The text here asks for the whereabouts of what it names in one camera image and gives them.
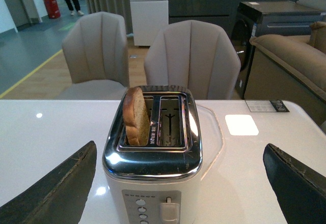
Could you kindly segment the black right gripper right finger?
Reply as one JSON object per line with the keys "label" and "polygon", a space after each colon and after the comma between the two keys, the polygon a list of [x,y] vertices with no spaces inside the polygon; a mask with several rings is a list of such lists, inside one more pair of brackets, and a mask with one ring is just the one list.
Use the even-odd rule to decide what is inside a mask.
{"label": "black right gripper right finger", "polygon": [[287,223],[325,223],[325,176],[273,144],[263,163]]}

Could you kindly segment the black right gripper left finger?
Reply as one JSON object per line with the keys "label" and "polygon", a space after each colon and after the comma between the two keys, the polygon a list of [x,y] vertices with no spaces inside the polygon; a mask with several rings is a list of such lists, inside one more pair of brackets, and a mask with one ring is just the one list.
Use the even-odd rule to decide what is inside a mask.
{"label": "black right gripper left finger", "polygon": [[1,223],[79,223],[96,171],[88,142],[26,191],[1,206]]}

